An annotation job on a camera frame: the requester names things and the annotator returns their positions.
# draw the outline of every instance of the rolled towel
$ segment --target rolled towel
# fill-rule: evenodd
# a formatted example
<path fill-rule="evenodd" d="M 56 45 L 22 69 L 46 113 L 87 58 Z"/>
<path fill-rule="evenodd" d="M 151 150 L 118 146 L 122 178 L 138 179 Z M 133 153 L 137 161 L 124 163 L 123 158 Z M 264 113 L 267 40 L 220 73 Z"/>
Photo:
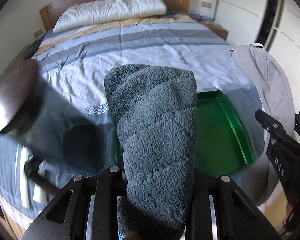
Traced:
<path fill-rule="evenodd" d="M 180 239 L 194 186 L 194 75 L 131 64 L 111 69 L 104 83 L 128 180 L 127 197 L 117 199 L 119 235 Z"/>

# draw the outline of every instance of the gray cloth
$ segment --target gray cloth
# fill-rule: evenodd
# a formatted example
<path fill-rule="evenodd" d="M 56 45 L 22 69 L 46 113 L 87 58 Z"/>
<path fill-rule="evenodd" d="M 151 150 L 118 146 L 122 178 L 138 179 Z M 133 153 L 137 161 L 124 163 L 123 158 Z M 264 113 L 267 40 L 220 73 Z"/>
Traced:
<path fill-rule="evenodd" d="M 264 129 L 254 117 L 255 111 L 262 109 L 258 91 L 255 87 L 249 87 L 227 90 L 223 93 L 237 113 L 257 160 L 264 149 Z"/>
<path fill-rule="evenodd" d="M 262 48 L 239 45 L 232 52 L 233 62 L 251 79 L 262 102 L 263 111 L 277 119 L 287 135 L 294 136 L 294 105 L 289 82 L 280 65 Z M 261 157 L 246 171 L 239 184 L 256 203 L 264 203 L 279 178 L 266 155 L 269 133 Z"/>
<path fill-rule="evenodd" d="M 110 70 L 104 83 L 128 180 L 128 196 L 117 199 L 119 234 L 180 239 L 194 186 L 194 75 L 132 64 Z"/>

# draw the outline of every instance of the plastic bin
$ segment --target plastic bin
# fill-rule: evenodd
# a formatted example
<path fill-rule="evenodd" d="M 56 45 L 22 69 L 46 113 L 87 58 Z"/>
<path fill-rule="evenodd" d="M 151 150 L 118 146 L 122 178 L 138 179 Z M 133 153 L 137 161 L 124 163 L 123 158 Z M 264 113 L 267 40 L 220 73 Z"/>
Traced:
<path fill-rule="evenodd" d="M 250 142 L 230 101 L 221 91 L 197 94 L 199 134 L 195 167 L 205 175 L 232 174 L 252 164 Z M 116 160 L 123 155 L 115 133 Z"/>

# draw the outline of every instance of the light switch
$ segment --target light switch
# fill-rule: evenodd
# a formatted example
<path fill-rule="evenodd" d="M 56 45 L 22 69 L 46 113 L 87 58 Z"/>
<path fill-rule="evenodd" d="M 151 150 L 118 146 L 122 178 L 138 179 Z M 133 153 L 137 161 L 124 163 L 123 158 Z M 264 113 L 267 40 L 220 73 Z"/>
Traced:
<path fill-rule="evenodd" d="M 41 34 L 42 34 L 42 30 L 40 29 L 40 30 L 36 31 L 36 32 L 33 34 L 33 36 L 34 36 L 35 38 L 37 38 L 37 37 L 39 37 Z"/>
<path fill-rule="evenodd" d="M 212 7 L 212 3 L 209 3 L 209 2 L 201 2 L 201 7 L 211 8 L 211 7 Z"/>

